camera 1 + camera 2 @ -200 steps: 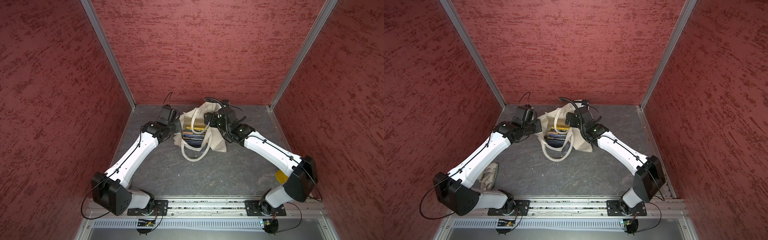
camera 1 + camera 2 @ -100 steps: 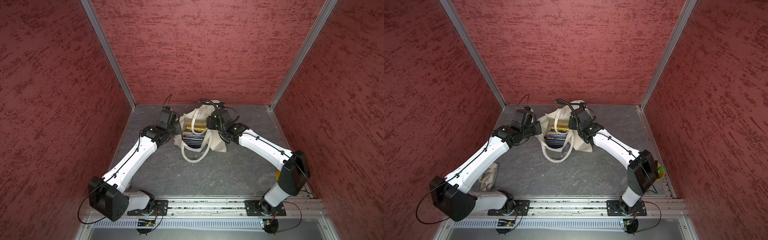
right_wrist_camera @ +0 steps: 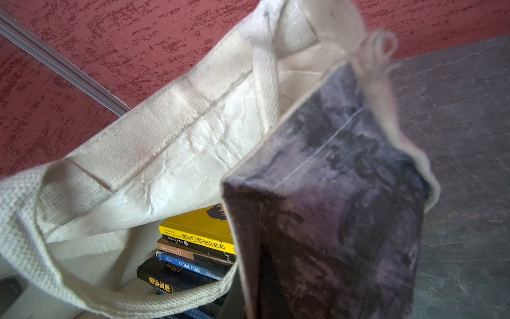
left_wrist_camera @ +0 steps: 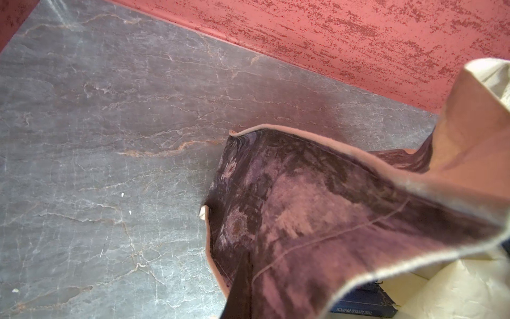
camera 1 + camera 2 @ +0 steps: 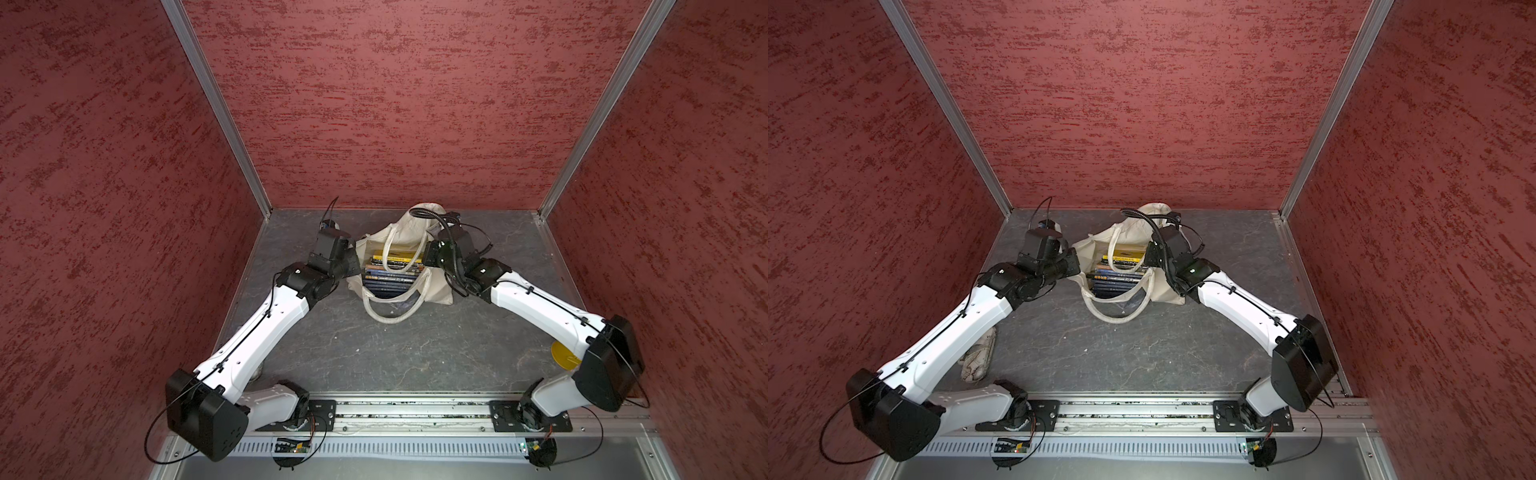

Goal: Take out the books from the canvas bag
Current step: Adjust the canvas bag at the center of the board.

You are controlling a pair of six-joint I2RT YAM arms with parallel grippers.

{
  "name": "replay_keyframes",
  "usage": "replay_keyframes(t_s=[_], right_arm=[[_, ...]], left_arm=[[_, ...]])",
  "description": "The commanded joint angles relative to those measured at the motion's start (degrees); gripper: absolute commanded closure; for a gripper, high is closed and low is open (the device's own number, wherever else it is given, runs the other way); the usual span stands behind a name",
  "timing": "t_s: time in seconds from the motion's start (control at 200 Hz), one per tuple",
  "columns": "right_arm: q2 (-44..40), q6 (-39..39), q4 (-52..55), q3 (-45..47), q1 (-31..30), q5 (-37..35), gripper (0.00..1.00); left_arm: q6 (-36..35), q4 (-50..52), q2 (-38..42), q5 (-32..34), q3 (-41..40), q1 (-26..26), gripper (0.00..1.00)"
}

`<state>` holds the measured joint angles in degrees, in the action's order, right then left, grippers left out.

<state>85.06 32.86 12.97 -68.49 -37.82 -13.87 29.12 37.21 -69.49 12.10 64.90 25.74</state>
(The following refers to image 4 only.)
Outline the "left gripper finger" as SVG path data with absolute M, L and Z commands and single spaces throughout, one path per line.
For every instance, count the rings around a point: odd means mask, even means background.
M 253 263 L 251 255 L 247 251 L 239 263 L 235 280 L 228 294 L 227 303 L 220 317 L 221 319 L 251 318 L 252 271 Z

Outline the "cream canvas tote bag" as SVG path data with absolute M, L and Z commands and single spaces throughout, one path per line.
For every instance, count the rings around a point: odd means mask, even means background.
M 467 63 L 413 153 L 271 124 L 231 132 L 201 217 L 227 298 L 251 255 L 251 318 L 321 318 L 362 284 L 503 243 L 509 62 Z

